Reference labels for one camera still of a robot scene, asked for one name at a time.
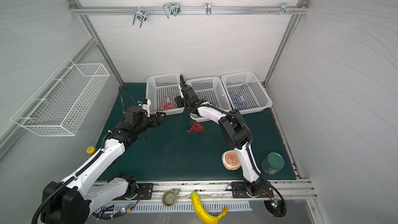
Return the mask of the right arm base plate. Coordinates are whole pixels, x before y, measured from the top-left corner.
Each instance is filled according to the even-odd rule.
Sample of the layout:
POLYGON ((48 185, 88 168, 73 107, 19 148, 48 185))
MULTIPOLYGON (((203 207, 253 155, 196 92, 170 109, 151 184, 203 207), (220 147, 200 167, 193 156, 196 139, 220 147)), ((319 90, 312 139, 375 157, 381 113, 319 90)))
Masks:
POLYGON ((269 183, 263 184, 261 189, 254 194, 253 196, 247 192, 245 182, 244 181, 233 181, 227 185, 226 191, 230 191, 232 193, 232 197, 234 199, 243 199, 243 198, 274 198, 274 191, 269 183))

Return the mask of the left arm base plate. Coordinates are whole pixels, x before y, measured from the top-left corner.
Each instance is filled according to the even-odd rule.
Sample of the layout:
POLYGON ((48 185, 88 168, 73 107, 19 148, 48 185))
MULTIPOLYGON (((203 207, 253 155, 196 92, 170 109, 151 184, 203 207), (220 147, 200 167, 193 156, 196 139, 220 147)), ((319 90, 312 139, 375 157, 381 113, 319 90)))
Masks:
POLYGON ((153 193, 153 183, 138 183, 133 187, 131 193, 132 200, 151 200, 153 193))

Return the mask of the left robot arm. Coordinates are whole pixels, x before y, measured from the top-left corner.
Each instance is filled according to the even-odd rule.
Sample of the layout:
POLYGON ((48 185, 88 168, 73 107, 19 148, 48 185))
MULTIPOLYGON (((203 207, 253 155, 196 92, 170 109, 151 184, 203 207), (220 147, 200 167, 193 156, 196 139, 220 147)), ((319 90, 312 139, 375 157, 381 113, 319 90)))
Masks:
POLYGON ((164 112, 151 112, 151 101, 141 99, 126 108, 122 105, 120 123, 102 139, 101 147, 70 176, 60 182, 50 182, 42 192, 42 203, 31 222, 45 224, 83 224, 95 210, 114 198, 133 192, 135 178, 122 175, 98 190, 92 185, 118 159, 138 136, 149 128, 163 124, 164 112))

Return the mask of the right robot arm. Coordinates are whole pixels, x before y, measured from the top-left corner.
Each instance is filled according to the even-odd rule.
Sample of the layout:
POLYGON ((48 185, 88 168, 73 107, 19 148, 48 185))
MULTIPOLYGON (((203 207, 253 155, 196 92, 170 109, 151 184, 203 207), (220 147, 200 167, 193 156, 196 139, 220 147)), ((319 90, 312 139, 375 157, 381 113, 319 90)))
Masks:
POLYGON ((287 213, 286 201, 280 192, 262 176, 260 169, 257 167, 251 149, 254 140, 253 134, 240 112, 236 109, 227 112, 204 99, 200 99, 192 87, 185 82, 182 75, 180 75, 179 80, 180 96, 176 100, 183 102, 184 108, 188 113, 207 118, 219 124, 224 140, 237 153, 247 195, 255 198, 266 188, 277 193, 279 200, 270 196, 271 202, 266 205, 266 209, 274 217, 284 217, 287 213))

